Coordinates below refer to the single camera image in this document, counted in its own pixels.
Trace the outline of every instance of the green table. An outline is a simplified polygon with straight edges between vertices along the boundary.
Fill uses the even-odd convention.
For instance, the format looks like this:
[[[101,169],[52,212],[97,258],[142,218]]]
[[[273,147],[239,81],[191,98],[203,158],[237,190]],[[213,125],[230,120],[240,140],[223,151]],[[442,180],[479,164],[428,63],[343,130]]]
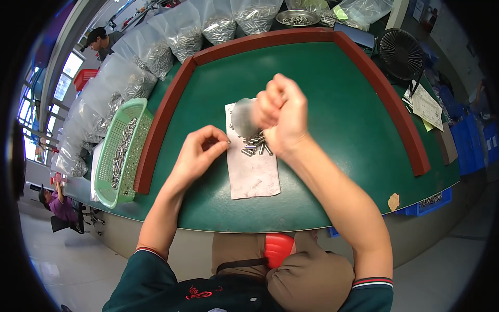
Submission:
[[[177,64],[167,81],[156,86],[148,105],[151,112],[156,111],[168,79],[178,68]],[[112,213],[144,220],[186,135],[207,124],[225,129],[224,105],[255,97],[277,72],[302,88],[308,98],[310,133],[372,197],[382,214],[391,212],[387,203],[393,193],[400,195],[399,208],[403,208],[459,181],[458,162],[444,166],[434,134],[426,132],[421,119],[412,114],[432,166],[427,174],[414,177],[388,112],[352,61],[333,42],[296,43],[253,50],[197,67],[168,127],[149,194],[137,194],[134,202],[118,205]],[[433,94],[426,79],[422,86]],[[395,88],[403,94],[404,90]],[[278,169],[281,194],[233,201],[227,159],[220,157],[188,190],[179,227],[254,233],[330,226],[324,210],[295,173],[280,160]],[[85,185],[89,187],[88,180],[72,180],[66,193],[87,204],[81,195]]]

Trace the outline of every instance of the metal bowl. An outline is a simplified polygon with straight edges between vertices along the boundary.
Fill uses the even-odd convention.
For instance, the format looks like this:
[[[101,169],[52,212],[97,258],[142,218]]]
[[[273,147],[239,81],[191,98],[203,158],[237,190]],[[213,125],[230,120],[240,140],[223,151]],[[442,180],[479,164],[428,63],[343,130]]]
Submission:
[[[287,18],[305,18],[307,19],[310,24],[308,25],[299,25],[299,24],[295,24],[293,22],[288,22],[288,21],[285,21]],[[281,13],[277,14],[277,16],[275,17],[275,19],[283,24],[284,26],[288,27],[288,28],[293,28],[293,27],[311,27],[311,26],[314,26],[316,25],[318,22],[319,22],[319,16],[317,16],[316,14],[312,13],[312,12],[309,12],[309,11],[306,11],[306,10],[287,10],[287,11],[282,11]]]

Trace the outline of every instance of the green plastic basket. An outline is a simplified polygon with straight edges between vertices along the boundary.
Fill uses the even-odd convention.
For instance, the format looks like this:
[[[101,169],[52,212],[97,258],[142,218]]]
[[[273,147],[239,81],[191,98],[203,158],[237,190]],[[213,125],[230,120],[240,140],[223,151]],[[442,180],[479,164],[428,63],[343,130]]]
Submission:
[[[131,202],[135,197],[135,191],[132,188],[133,181],[139,165],[140,154],[153,121],[153,115],[146,107],[146,98],[136,98],[126,102],[114,115],[107,131],[97,165],[94,188],[99,200],[110,209],[116,207],[118,203]],[[137,118],[137,125],[125,156],[118,189],[115,190],[111,186],[114,156],[123,138],[123,129],[133,118]]]

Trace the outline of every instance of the office chair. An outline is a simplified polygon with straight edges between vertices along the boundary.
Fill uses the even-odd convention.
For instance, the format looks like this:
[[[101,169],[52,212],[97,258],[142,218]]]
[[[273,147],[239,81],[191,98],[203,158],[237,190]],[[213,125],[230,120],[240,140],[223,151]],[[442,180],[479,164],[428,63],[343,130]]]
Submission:
[[[52,232],[55,233],[57,231],[70,228],[79,234],[90,233],[90,231],[84,230],[84,223],[91,225],[89,222],[86,222],[83,219],[83,216],[89,216],[90,221],[92,222],[93,227],[95,228],[95,223],[100,222],[102,224],[106,224],[106,222],[102,219],[99,219],[95,216],[99,211],[97,209],[90,208],[90,213],[83,213],[83,204],[79,203],[77,209],[75,209],[76,214],[78,216],[77,222],[65,221],[61,220],[57,216],[50,217],[50,223],[52,225]],[[102,235],[101,231],[96,231],[99,236]]]

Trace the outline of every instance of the striped sleeve cuff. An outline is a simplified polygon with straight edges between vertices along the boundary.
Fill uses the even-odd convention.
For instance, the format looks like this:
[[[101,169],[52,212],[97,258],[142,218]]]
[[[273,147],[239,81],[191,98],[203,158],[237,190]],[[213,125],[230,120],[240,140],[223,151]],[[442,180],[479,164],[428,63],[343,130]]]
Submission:
[[[353,282],[352,289],[364,288],[393,288],[393,281],[389,278],[375,277],[366,278]]]
[[[144,250],[144,251],[147,251],[147,252],[150,252],[152,254],[155,254],[157,255],[161,260],[165,261],[165,259],[163,259],[163,257],[161,257],[157,252],[155,252],[153,249],[151,248],[148,248],[148,247],[139,247],[137,248],[133,254],[136,254],[138,251],[141,251],[141,250]]]

